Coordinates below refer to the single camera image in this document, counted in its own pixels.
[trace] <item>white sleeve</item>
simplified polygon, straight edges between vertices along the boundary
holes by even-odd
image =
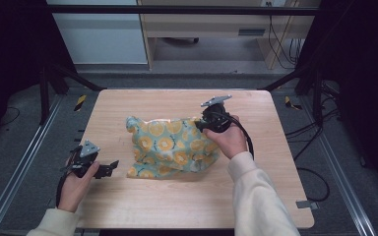
[[[272,181],[250,152],[233,157],[228,172],[234,181],[235,235],[299,235]]]
[[[30,231],[28,236],[67,236],[75,233],[79,216],[75,213],[51,208],[45,212],[41,223],[36,229]]]

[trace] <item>person's left hand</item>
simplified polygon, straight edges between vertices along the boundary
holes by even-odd
[[[74,173],[70,173],[63,184],[58,208],[73,213],[76,212],[98,169],[99,163],[96,161],[82,178],[77,177]]]

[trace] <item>gray floor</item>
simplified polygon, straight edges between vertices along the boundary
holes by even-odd
[[[121,74],[93,71],[83,76],[110,88],[256,89],[289,71],[280,66],[273,71],[267,70],[254,39],[201,38],[198,44],[193,44],[190,40],[169,38],[158,42],[151,71],[133,68],[123,70]],[[287,95],[293,104],[306,107],[309,103],[308,95],[298,97],[294,94],[295,83],[292,81],[272,92],[286,133],[312,122],[306,109],[296,110],[284,105]],[[1,234],[25,233],[39,224],[46,208],[54,206],[55,188],[60,176],[58,168],[63,165],[69,151],[79,143],[97,99],[97,92],[71,80],[68,80],[68,84],[71,89],[67,95],[51,95],[53,100],[61,99],[59,111],[2,218]],[[73,111],[81,94],[88,96],[84,106],[79,112]],[[20,115],[10,124],[0,127],[0,196],[38,128],[38,95],[39,90],[35,86],[13,95],[9,102],[9,106],[20,110]],[[336,108],[331,100],[325,106],[325,113]],[[17,113],[13,108],[8,109],[2,122],[11,121]],[[360,166],[359,153],[354,148],[347,127],[337,118],[324,123],[323,135],[378,235],[378,174],[373,169]],[[315,130],[310,130],[288,139],[292,155],[296,155],[306,144],[302,141],[309,140],[314,133]],[[313,210],[315,225],[300,232],[302,235],[364,235],[355,225],[341,186],[329,167],[327,153],[319,141],[317,139],[310,145],[297,159],[296,165],[322,175],[331,188],[331,194],[327,200],[319,203],[318,209]],[[325,186],[320,179],[303,171],[299,171],[299,175],[308,197],[321,198],[325,194]]]

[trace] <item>floor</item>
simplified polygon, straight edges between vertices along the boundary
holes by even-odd
[[[281,58],[281,61],[285,67],[289,66],[285,59]],[[83,68],[82,75],[109,88],[258,89],[291,71],[280,65],[268,70],[254,39],[235,38],[201,38],[197,44],[190,39],[161,39],[157,43],[152,70],[128,68],[120,74],[115,70],[101,73]],[[60,175],[58,168],[63,165],[68,151],[82,138],[97,99],[97,92],[72,80],[67,82],[71,87],[67,95],[50,96],[57,105],[54,106],[57,113],[51,117],[44,137],[36,136],[40,129],[38,87],[20,91],[10,99],[9,105],[13,108],[8,109],[0,127],[0,198],[5,200],[0,202],[0,209],[5,212],[0,215],[0,235],[25,234],[39,224],[46,208],[54,206],[54,191]],[[297,96],[293,90],[296,83],[294,80],[272,91],[286,133],[313,122],[310,115],[312,92]],[[87,100],[81,111],[76,112],[74,107],[81,94],[86,94]],[[287,96],[294,107],[285,105]],[[315,171],[330,187],[328,199],[318,202],[318,207],[312,211],[315,225],[301,229],[300,233],[378,235],[378,174],[373,169],[361,167],[358,150],[341,114],[330,113],[337,108],[336,103],[329,98],[324,106],[324,114],[332,115],[326,117],[323,133],[304,152],[301,150],[314,137],[315,127],[297,137],[286,136],[292,155],[300,153],[296,165]],[[31,150],[29,144],[34,139],[40,145]],[[321,178],[303,170],[299,170],[299,175],[308,198],[321,200],[325,197],[327,189]],[[22,181],[17,181],[16,176],[21,176]],[[85,235],[97,232],[86,230]],[[135,231],[119,233],[142,235]],[[176,234],[188,235],[187,231]]]

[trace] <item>crumpled fabric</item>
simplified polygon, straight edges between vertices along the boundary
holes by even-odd
[[[164,178],[178,172],[200,172],[218,158],[218,146],[195,126],[199,118],[144,121],[130,116],[126,128],[132,133],[136,163],[130,178]]]

